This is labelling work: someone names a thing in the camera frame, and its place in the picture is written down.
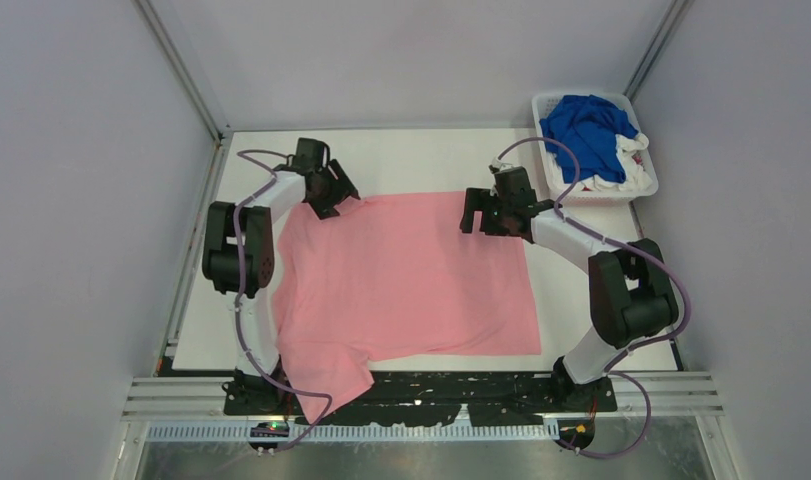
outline white tabletop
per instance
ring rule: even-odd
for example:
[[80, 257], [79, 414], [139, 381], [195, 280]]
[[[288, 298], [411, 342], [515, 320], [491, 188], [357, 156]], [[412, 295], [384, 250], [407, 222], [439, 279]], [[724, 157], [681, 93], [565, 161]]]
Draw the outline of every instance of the white tabletop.
[[[292, 153], [299, 137], [323, 140], [331, 147], [362, 197], [379, 194], [462, 191], [489, 188], [490, 160], [515, 140], [533, 136], [529, 129], [425, 129], [425, 130], [322, 130], [313, 132], [245, 132], [231, 142], [218, 200], [237, 202], [260, 187], [268, 174], [236, 156], [243, 149], [259, 148]], [[261, 160], [276, 165], [276, 157]], [[506, 161], [526, 167], [538, 198], [546, 198], [546, 183], [537, 144], [518, 147]], [[638, 238], [629, 207], [568, 207], [581, 220], [603, 233], [624, 240]], [[274, 226], [279, 235], [286, 215]], [[570, 351], [591, 326], [588, 280], [557, 254], [525, 243], [526, 263], [535, 296], [542, 352], [540, 355], [463, 356], [415, 355], [371, 362], [373, 370], [513, 371], [551, 370], [559, 356]], [[281, 261], [268, 295], [281, 280]], [[228, 310], [230, 300], [216, 292], [201, 270], [193, 282], [173, 368], [178, 370], [231, 370], [237, 352]], [[623, 370], [675, 370], [666, 342], [635, 352], [620, 363]]]

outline laundry basket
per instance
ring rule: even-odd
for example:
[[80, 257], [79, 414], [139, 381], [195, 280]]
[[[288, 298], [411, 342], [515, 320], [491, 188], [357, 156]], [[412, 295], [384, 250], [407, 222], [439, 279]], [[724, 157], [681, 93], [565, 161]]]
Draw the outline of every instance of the laundry basket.
[[[632, 125], [643, 132], [638, 125], [638, 118], [635, 116], [632, 103], [623, 95], [602, 92], [549, 92], [535, 95], [532, 99], [532, 113], [534, 114], [535, 128], [537, 129], [538, 136], [543, 136], [543, 129], [540, 127], [540, 119], [546, 118], [565, 95], [591, 94], [602, 97], [620, 109], [625, 110]], [[549, 187], [549, 198], [555, 200], [566, 190], [567, 185], [564, 183], [561, 167], [555, 163], [553, 156], [547, 153], [546, 144], [541, 142], [539, 151], [541, 161], [543, 162], [544, 174], [546, 176], [546, 185]], [[641, 165], [643, 165], [644, 170], [652, 179], [652, 184], [646, 189], [632, 192], [573, 192], [564, 198], [563, 203], [566, 205], [613, 205], [628, 203], [635, 198], [652, 195], [658, 190], [658, 177], [655, 176], [655, 168], [652, 166], [652, 159], [649, 157], [649, 152], [643, 150], [640, 152], [640, 156]]]

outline white wall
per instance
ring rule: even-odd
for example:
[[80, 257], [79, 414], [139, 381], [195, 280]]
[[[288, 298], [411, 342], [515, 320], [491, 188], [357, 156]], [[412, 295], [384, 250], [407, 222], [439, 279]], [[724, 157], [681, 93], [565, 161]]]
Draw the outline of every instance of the white wall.
[[232, 129], [310, 130], [528, 126], [544, 88], [623, 91], [669, 0], [156, 3]]
[[130, 1], [0, 2], [0, 479], [100, 477], [211, 150]]
[[696, 2], [636, 102], [647, 235], [756, 478], [811, 478], [811, 0]]

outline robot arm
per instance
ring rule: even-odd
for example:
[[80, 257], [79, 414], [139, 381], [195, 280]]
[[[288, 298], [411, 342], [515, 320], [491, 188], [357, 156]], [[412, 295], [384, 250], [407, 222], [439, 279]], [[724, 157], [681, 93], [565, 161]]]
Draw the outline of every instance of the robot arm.
[[[266, 291], [275, 267], [273, 224], [299, 203], [310, 204], [317, 216], [324, 220], [338, 216], [335, 206], [347, 197], [359, 198], [340, 164], [337, 160], [329, 160], [328, 154], [329, 147], [325, 143], [300, 138], [296, 154], [274, 169], [278, 181], [240, 211], [246, 257], [246, 291], [243, 292], [246, 298], [240, 302], [241, 325], [249, 349], [259, 357], [261, 367], [268, 372], [276, 368], [279, 358], [275, 338], [268, 329]], [[235, 204], [227, 202], [214, 202], [208, 208], [202, 271], [205, 278], [213, 282], [214, 288], [223, 294], [239, 289], [237, 243], [229, 241], [236, 237], [232, 225], [234, 210]], [[233, 316], [233, 302], [229, 308]], [[237, 350], [235, 379], [258, 377], [239, 344]]]
[[[552, 200], [538, 202], [522, 167], [492, 167], [493, 189], [467, 189], [461, 231], [472, 233], [474, 213], [482, 213], [486, 235], [518, 236], [555, 251], [589, 276], [593, 326], [581, 342], [553, 367], [561, 389], [596, 382], [607, 366], [632, 342], [672, 325], [678, 307], [667, 275], [631, 252], [613, 247], [567, 223]], [[655, 242], [629, 242], [659, 260]], [[637, 280], [629, 290], [626, 279]]]

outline pink t-shirt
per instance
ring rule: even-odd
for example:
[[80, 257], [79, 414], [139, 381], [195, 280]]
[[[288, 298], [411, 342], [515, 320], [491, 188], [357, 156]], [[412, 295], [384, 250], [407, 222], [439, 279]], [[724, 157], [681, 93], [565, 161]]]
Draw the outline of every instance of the pink t-shirt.
[[[331, 413], [372, 385], [368, 360], [540, 354], [522, 240], [461, 233], [463, 208], [463, 192], [371, 197], [324, 221], [293, 208], [273, 296], [291, 385], [332, 395]], [[326, 403], [299, 401], [309, 420]]]

